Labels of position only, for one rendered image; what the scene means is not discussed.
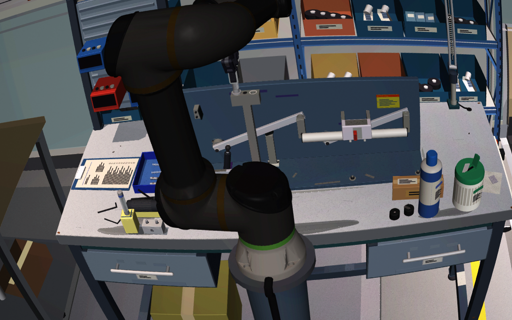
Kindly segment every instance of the yellow floor line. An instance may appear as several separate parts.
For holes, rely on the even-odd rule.
[[[479,272],[479,261],[474,261],[471,263],[471,276],[473,278],[473,286],[475,287],[475,280],[477,278],[477,273]],[[485,316],[485,302],[483,303],[483,307],[481,308],[481,313],[479,314],[478,320],[486,320]]]

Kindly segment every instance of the red device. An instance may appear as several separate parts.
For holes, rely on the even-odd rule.
[[[120,108],[126,95],[122,77],[103,77],[96,81],[90,94],[94,112],[116,110]]]

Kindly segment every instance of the green lid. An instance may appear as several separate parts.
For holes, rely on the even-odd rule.
[[[469,164],[466,172],[463,172],[465,164]],[[462,184],[473,186],[479,184],[485,177],[485,168],[479,161],[479,155],[476,153],[473,158],[465,158],[457,162],[456,179]]]

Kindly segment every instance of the yellow warning label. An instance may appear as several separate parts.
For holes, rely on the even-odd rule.
[[[376,95],[377,108],[400,108],[399,95]]]

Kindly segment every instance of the blue bottle cap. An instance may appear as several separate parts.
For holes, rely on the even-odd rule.
[[[426,152],[426,164],[431,167],[437,164],[437,152],[435,150]]]

